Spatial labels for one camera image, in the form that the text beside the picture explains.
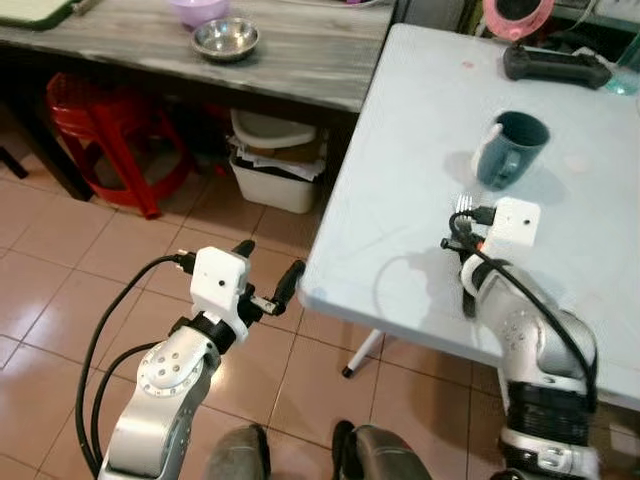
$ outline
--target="teal cup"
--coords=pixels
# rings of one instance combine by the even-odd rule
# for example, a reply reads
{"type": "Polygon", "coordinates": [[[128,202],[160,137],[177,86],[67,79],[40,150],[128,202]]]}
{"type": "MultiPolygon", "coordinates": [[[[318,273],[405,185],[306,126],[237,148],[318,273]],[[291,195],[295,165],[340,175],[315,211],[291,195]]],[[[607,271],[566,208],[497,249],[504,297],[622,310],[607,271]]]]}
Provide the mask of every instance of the teal cup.
{"type": "Polygon", "coordinates": [[[476,153],[476,176],[488,189],[502,190],[527,171],[549,142],[549,129],[526,113],[504,112],[492,132],[476,153]]]}

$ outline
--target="white plastic bin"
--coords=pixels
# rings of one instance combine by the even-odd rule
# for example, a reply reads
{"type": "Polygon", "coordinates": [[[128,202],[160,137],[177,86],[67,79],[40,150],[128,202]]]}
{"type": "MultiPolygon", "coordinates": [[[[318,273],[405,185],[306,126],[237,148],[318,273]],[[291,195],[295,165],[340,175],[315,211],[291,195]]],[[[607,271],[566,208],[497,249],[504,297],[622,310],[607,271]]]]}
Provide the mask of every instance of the white plastic bin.
{"type": "Polygon", "coordinates": [[[230,163],[242,196],[250,202],[293,213],[307,213],[313,207],[317,192],[315,184],[241,167],[236,165],[235,155],[230,163]]]}

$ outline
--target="black remote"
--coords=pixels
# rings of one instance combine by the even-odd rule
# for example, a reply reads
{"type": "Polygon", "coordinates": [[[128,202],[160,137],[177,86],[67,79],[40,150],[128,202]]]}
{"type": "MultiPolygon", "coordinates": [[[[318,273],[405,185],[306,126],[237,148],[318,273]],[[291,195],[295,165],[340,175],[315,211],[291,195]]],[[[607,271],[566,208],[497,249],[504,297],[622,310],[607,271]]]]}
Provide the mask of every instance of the black remote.
{"type": "Polygon", "coordinates": [[[593,55],[567,55],[507,48],[502,57],[504,71],[511,80],[535,78],[600,88],[611,79],[609,69],[593,55]]]}

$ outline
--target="tiled floor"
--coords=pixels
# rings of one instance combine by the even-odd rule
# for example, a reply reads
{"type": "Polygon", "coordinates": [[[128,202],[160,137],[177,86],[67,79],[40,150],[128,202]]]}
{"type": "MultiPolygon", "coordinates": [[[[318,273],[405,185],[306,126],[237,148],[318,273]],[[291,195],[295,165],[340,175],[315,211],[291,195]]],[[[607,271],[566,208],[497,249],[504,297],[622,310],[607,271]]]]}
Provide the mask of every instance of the tiled floor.
{"type": "MultiPolygon", "coordinates": [[[[18,181],[0,168],[0,478],[86,479],[72,416],[76,382],[93,328],[123,282],[165,252],[231,248],[252,236],[252,280],[269,293],[308,254],[320,213],[250,204],[233,178],[194,175],[163,202],[169,213],[149,222],[70,199],[33,155],[9,143],[31,176],[18,181]]],[[[149,275],[104,331],[90,394],[117,354],[163,338],[189,309],[183,273],[162,266],[149,275]]],[[[499,468],[504,416],[495,370],[387,337],[346,380],[340,371],[367,334],[295,300],[285,316],[252,327],[247,343],[224,357],[197,413],[181,478],[200,478],[225,432],[259,422],[268,428],[274,479],[328,479],[331,430],[341,418],[394,430],[435,479],[483,479],[499,468]]],[[[103,445],[131,395],[138,360],[122,366],[107,392],[103,445]]],[[[639,430],[637,414],[600,409],[593,441],[606,468],[638,467],[639,430]]]]}

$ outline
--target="pink object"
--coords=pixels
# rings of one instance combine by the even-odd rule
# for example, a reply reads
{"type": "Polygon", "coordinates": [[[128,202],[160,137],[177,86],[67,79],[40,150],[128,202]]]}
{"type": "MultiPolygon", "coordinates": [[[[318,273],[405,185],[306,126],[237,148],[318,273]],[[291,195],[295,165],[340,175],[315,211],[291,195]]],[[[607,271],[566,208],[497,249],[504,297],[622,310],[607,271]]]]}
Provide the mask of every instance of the pink object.
{"type": "Polygon", "coordinates": [[[482,1],[487,27],[495,35],[512,42],[531,35],[539,29],[551,16],[554,4],[554,0],[540,0],[538,7],[526,17],[519,20],[508,20],[500,15],[496,2],[497,0],[482,1]]]}
{"type": "Polygon", "coordinates": [[[182,23],[195,28],[229,14],[230,0],[169,0],[182,23]]]}

